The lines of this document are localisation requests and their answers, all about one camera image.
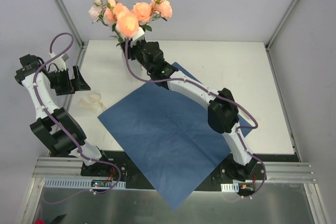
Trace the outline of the cream printed ribbon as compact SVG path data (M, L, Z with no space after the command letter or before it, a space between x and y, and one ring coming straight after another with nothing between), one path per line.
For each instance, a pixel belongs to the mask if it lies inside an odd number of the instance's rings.
M90 92L86 99L80 99L78 105L91 113L98 114L104 112L107 108L101 101L101 94L97 92Z

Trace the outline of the orange rose stem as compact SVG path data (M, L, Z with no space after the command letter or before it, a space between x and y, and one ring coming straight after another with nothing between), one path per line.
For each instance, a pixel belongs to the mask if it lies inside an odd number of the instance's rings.
M118 39L118 45L133 38L139 30L151 31L150 23L154 20L167 21L173 15L168 0L151 0L149 3L137 2L128 9L120 2L108 1L106 12L110 12L112 31Z

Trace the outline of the peach rose stem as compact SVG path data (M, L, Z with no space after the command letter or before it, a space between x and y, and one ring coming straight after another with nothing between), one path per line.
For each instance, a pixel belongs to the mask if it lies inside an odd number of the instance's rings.
M119 18L129 12L129 9L122 3L115 0L107 0L107 8L104 11L103 22L112 27Z

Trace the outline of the pink rose stem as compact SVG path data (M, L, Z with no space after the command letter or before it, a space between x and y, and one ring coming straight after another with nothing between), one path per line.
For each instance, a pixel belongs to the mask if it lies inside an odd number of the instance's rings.
M103 2L103 0L93 0L92 6L88 10L92 23L101 22L104 26L107 26L107 24L103 21L106 9L107 5Z

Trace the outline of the blue wrapping paper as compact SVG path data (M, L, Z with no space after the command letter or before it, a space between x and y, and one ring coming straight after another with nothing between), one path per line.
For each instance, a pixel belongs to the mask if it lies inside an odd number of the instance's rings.
M206 110L187 97L138 82L125 71L104 73L100 84L108 104L98 117L106 129L102 149L122 149L143 157L172 152L210 158L229 154L224 138L209 127ZM177 209L191 193L159 194Z

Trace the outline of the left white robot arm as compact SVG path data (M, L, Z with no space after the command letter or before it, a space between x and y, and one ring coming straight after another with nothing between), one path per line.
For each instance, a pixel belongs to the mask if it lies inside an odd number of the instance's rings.
M82 160L82 175L106 176L112 170L105 153L87 142L87 137L66 111L59 107L51 96L74 94L89 91L91 88L82 77L78 66L73 66L74 78L62 58L50 64L55 67L49 71L44 61L35 55L27 54L20 59L22 67L16 71L15 80L29 92L36 113L36 121L30 125L33 134L56 157L74 156Z

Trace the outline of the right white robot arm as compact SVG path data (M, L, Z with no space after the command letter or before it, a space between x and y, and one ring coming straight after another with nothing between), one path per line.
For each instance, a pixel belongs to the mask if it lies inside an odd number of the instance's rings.
M257 160L245 141L244 126L239 121L243 107L235 102L230 90L211 89L185 75L165 61L157 41L127 40L121 48L126 63L135 60L146 70L150 77L148 83L182 94L207 111L208 125L223 136L232 154L225 168L228 177L244 182L255 173Z

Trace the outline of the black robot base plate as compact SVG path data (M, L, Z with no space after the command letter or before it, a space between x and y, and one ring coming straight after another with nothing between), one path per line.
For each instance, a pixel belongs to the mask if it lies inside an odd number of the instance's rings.
M155 189L161 195L177 192L178 195L193 191L220 191L222 184L234 180L251 185L263 180L265 168L255 159L248 171L240 170L233 164L232 154L216 158L187 155L186 152L169 155L141 156L124 151L104 151L103 162L81 167L81 176L104 179L112 177L114 182L124 182L127 189Z

